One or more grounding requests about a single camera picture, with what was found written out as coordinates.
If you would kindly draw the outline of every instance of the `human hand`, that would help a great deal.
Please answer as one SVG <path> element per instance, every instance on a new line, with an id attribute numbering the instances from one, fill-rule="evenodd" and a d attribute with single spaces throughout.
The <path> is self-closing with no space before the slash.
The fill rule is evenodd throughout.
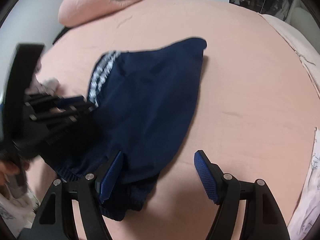
<path id="1" fill-rule="evenodd" d="M 23 168 L 27 171 L 30 167 L 29 161 L 23 161 Z M 20 169 L 12 162 L 0 161 L 0 186 L 6 182 L 5 175 L 16 175 Z"/>

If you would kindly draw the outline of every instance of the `navy blue pants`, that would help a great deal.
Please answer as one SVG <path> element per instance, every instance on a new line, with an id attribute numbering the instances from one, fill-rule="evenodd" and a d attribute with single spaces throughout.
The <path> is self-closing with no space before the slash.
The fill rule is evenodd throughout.
<path id="1" fill-rule="evenodd" d="M 63 154 L 45 161 L 74 181 L 121 151 L 123 166 L 102 214 L 122 220 L 128 209 L 141 210 L 188 131 L 205 48 L 205 40 L 189 38 L 154 51 L 103 55 L 88 90 L 96 109 L 60 142 Z"/>

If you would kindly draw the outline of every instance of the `pink blanket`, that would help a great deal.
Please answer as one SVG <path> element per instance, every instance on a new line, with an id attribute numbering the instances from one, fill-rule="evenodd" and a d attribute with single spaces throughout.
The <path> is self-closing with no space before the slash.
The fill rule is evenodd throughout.
<path id="1" fill-rule="evenodd" d="M 208 43 L 192 124 L 144 209 L 121 222 L 105 218 L 115 240 L 205 239 L 217 206 L 193 165 L 199 149 L 239 180 L 264 179 L 287 223 L 297 204 L 314 127 L 320 126 L 320 101 L 298 56 L 253 11 L 211 0 L 144 0 L 69 31 L 43 56 L 39 79 L 54 76 L 60 93 L 86 95 L 105 51 L 155 49 L 189 36 Z M 241 203 L 233 239 L 243 212 Z M 85 238 L 78 210 L 75 216 Z"/>

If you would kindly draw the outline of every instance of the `pink bed sheet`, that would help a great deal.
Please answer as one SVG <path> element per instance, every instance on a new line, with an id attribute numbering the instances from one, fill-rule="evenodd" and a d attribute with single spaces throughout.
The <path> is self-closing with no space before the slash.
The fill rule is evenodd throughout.
<path id="1" fill-rule="evenodd" d="M 287 224 L 299 199 L 320 101 L 298 56 L 255 12 L 211 0 L 145 0 L 69 31 L 43 56 L 39 79 L 58 78 L 63 95 L 86 95 L 102 53 L 156 49 L 190 36 L 208 43 L 192 124 L 143 210 L 127 212 L 121 222 L 105 218 L 114 240 L 205 239 L 217 206 L 194 168 L 198 149 L 239 180 L 263 178 Z M 39 189 L 41 181 L 31 183 Z M 243 212 L 241 202 L 233 239 Z"/>

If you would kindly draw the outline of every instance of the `blue gripper pad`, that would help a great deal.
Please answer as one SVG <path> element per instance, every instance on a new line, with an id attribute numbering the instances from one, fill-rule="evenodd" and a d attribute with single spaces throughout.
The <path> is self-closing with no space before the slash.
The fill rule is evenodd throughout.
<path id="1" fill-rule="evenodd" d="M 220 202 L 217 181 L 208 165 L 212 165 L 202 150 L 195 153 L 194 163 L 207 196 L 215 204 Z"/>
<path id="2" fill-rule="evenodd" d="M 109 199 L 111 192 L 113 190 L 114 185 L 119 177 L 119 174 L 122 169 L 123 165 L 123 153 L 120 151 L 118 152 L 117 156 L 115 157 L 113 163 L 111 164 L 109 170 L 105 174 L 104 178 L 100 183 L 100 190 L 99 190 L 99 202 L 103 204 L 107 199 Z"/>

